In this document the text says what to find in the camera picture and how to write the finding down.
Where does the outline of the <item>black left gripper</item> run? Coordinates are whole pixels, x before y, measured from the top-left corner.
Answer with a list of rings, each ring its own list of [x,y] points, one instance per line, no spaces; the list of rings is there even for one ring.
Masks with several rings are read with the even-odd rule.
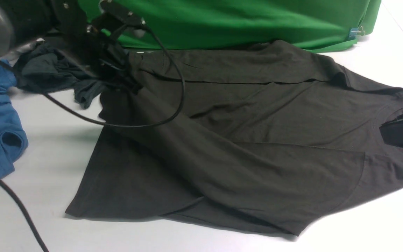
[[[56,48],[88,76],[113,88],[138,93],[142,84],[133,78],[129,53],[118,42],[122,32],[132,29],[118,21],[93,21],[82,34],[61,35]]]

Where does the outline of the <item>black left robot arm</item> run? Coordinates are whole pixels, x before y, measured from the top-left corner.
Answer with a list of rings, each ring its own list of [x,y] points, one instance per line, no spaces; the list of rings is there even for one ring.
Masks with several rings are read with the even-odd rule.
[[[98,7],[99,16],[88,21],[76,0],[0,0],[0,57],[43,39],[89,76],[137,93],[142,85],[118,38],[144,20],[113,0]]]

